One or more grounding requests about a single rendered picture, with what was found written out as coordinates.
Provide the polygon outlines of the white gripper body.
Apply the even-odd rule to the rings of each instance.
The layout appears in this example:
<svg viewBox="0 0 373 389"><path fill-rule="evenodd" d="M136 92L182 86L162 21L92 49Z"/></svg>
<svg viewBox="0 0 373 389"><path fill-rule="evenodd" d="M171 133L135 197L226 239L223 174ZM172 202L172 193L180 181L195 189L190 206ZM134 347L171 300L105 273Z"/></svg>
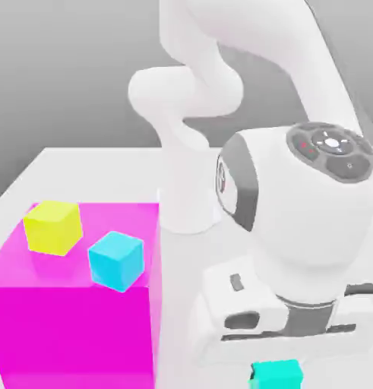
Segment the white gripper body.
<svg viewBox="0 0 373 389"><path fill-rule="evenodd" d="M373 298L350 296L339 301L326 333L310 337L231 334L217 329L204 298L191 309L191 359L200 365L250 365L282 359L323 359L360 355L373 347Z"/></svg>

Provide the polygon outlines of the small yellow cube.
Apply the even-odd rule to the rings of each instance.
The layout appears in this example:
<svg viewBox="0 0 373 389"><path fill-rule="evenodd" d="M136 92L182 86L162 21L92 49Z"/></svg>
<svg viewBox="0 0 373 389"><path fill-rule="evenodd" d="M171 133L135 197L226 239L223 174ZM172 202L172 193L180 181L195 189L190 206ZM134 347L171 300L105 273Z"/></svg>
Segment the small yellow cube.
<svg viewBox="0 0 373 389"><path fill-rule="evenodd" d="M36 253L65 256L83 237L79 205L43 201L23 218L27 246Z"/></svg>

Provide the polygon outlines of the small cyan cube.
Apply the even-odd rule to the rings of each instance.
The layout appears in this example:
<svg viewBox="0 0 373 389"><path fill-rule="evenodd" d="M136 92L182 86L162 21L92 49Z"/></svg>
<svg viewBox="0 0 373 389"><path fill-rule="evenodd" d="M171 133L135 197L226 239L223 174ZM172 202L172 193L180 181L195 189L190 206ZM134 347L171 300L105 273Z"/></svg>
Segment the small cyan cube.
<svg viewBox="0 0 373 389"><path fill-rule="evenodd" d="M88 248L92 281L126 292L144 273L144 241L110 231Z"/></svg>

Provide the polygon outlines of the large magenta box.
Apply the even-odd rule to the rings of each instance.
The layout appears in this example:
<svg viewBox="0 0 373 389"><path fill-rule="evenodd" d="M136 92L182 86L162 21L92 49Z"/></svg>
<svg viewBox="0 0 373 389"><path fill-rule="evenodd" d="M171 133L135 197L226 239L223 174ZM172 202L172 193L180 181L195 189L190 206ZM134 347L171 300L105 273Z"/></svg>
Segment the large magenta box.
<svg viewBox="0 0 373 389"><path fill-rule="evenodd" d="M22 223L0 248L5 389L155 389L162 311L159 207L82 203L84 235L64 257L29 251ZM91 280L107 232L144 242L144 273L120 293Z"/></svg>

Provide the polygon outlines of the small teal cube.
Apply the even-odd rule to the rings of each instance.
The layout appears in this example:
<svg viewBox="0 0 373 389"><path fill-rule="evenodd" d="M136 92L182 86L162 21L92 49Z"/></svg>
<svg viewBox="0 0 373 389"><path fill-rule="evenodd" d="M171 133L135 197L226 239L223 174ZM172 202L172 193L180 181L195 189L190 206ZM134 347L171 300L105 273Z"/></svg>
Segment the small teal cube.
<svg viewBox="0 0 373 389"><path fill-rule="evenodd" d="M248 389L301 389L303 373L296 359L251 365Z"/></svg>

